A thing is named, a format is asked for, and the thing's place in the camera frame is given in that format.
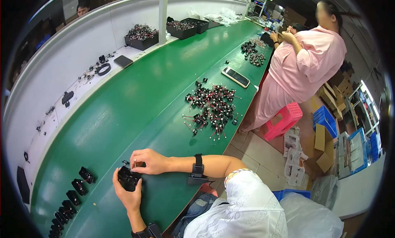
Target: workbench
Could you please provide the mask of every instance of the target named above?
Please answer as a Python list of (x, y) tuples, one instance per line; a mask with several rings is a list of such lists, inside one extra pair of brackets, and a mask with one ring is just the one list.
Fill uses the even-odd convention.
[[(240, 21), (231, 27), (211, 28), (146, 55), (122, 70), (82, 104), (56, 136), (40, 167), (32, 193), (31, 215), (40, 232), (47, 236), (54, 212), (73, 190), (86, 167), (96, 182), (84, 183), (89, 191), (79, 196), (74, 219), (65, 225), (62, 237), (130, 237), (126, 209), (114, 192), (113, 172), (130, 160), (134, 150), (151, 148), (164, 156), (189, 157), (222, 154), (241, 123), (267, 67), (272, 48), (264, 50), (265, 64), (256, 67), (244, 60), (240, 46), (257, 37), (262, 27)], [(251, 83), (242, 88), (221, 74), (230, 66)], [(196, 77), (235, 89), (232, 102), (239, 113), (238, 124), (228, 123), (226, 138), (209, 139), (210, 126), (193, 136), (182, 114), (193, 116), (185, 96), (195, 89)], [(187, 185), (189, 174), (169, 172), (143, 175), (141, 214), (146, 224), (155, 222), (164, 231), (200, 188)]]

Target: hand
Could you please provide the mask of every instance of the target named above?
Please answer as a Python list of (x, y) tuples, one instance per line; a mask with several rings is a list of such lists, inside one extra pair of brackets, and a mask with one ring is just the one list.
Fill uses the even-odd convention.
[(121, 183), (118, 181), (118, 171), (120, 168), (116, 168), (113, 175), (113, 184), (115, 187), (115, 193), (118, 198), (122, 201), (123, 205), (126, 207), (128, 213), (133, 213), (140, 211), (140, 204), (141, 204), (141, 184), (143, 179), (140, 178), (136, 185), (136, 189), (134, 192), (126, 191), (122, 186)]
[(275, 32), (272, 32), (270, 34), (270, 38), (273, 40), (273, 42), (278, 42), (279, 41), (279, 38), (277, 37), (277, 33), (275, 33)]
[(282, 37), (283, 37), (285, 42), (291, 43), (291, 44), (296, 40), (295, 36), (292, 33), (290, 33), (290, 32), (283, 31), (282, 32)]
[(137, 167), (131, 171), (142, 174), (161, 174), (169, 172), (170, 159), (152, 149), (137, 150), (131, 154), (130, 163), (136, 162)]

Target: plastic stool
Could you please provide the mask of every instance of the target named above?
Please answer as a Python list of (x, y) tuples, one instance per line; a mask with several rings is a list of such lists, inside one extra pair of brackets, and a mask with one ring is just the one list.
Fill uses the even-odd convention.
[(266, 122), (266, 126), (269, 131), (264, 137), (267, 141), (286, 133), (303, 116), (302, 110), (297, 102), (287, 104), (287, 106), (280, 109), (276, 115), (278, 114), (281, 114), (282, 119), (276, 125), (273, 126), (270, 121)]

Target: pink pants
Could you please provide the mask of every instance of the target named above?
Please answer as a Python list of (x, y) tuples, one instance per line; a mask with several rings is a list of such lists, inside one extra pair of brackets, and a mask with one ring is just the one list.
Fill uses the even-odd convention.
[(247, 132), (261, 127), (273, 118), (281, 108), (291, 102), (294, 102), (294, 99), (269, 73), (240, 124), (241, 131)]

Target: wristwatch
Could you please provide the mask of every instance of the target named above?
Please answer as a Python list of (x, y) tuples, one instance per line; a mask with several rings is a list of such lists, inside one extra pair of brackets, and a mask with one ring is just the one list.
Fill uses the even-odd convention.
[(162, 232), (158, 225), (155, 223), (150, 223), (143, 231), (137, 233), (133, 233), (132, 231), (131, 236), (133, 238), (162, 238)]

